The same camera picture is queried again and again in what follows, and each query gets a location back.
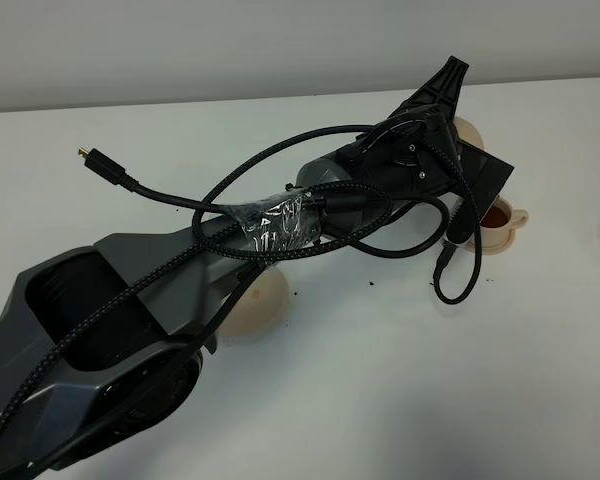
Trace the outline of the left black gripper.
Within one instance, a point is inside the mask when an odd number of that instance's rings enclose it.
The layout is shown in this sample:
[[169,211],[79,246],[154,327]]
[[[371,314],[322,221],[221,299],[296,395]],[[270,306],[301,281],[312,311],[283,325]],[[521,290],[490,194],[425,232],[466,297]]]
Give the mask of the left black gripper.
[[459,165],[449,123],[455,118],[469,65],[450,56],[402,103],[406,109],[375,124],[351,145],[349,174],[391,193],[441,196],[456,180],[445,163]]

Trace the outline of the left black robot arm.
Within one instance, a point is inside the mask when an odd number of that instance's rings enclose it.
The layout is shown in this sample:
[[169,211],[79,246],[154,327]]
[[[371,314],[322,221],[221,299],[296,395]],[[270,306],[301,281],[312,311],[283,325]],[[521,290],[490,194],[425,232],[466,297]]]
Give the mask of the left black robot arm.
[[0,477],[61,469],[172,414],[270,266],[363,248],[427,204],[440,224],[405,255],[443,241],[444,268],[480,217],[453,124],[467,69],[450,57],[385,120],[286,139],[200,201],[151,190],[102,152],[84,152],[92,172],[192,210],[192,223],[114,234],[19,274],[0,316]]

